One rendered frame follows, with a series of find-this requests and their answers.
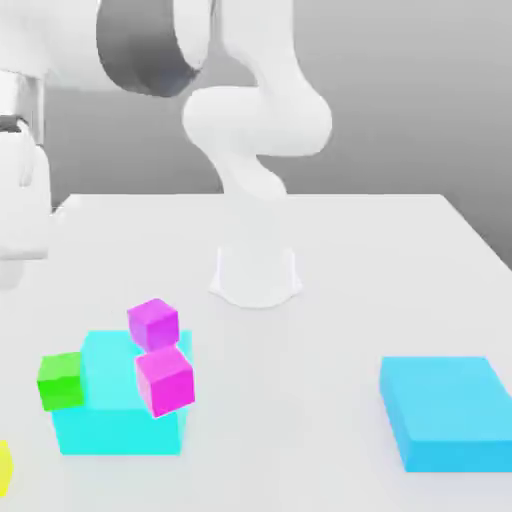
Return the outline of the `large cyan box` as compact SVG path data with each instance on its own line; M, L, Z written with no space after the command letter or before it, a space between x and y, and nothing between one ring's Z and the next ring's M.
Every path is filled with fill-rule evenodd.
M84 404L51 413L63 455L178 455L187 406L153 418L141 398L127 331L87 333L82 347Z

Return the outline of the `small yellow cube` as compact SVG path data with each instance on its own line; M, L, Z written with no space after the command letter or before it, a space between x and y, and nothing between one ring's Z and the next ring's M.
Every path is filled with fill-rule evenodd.
M13 459L6 440L0 440L0 497L8 491L13 475Z

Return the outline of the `small green cube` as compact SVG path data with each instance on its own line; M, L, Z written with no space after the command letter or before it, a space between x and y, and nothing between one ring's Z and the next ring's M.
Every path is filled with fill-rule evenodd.
M37 387L44 411L78 407L84 404L81 362L80 352L42 357L37 374Z

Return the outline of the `small magenta cube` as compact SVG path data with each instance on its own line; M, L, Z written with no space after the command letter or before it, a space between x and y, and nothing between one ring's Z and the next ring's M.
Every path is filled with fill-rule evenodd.
M194 370L176 345L137 356L135 372L139 394L154 418L195 402Z

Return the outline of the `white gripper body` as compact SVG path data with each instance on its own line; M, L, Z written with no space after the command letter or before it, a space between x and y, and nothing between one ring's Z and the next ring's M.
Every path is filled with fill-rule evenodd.
M48 254L51 221L50 168L44 150L22 133L0 133L0 260ZM32 180L20 184L23 150L33 155Z

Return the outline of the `large blue box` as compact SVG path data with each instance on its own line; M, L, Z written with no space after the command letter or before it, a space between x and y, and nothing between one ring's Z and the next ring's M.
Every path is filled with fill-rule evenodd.
M512 473L512 395L485 357L384 357L379 389L407 472Z

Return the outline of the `small purple cube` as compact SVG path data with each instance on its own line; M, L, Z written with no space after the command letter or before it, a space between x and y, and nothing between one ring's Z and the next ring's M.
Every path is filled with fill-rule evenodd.
M127 316L133 341L146 352L176 345L180 339L178 312L162 299L136 305Z

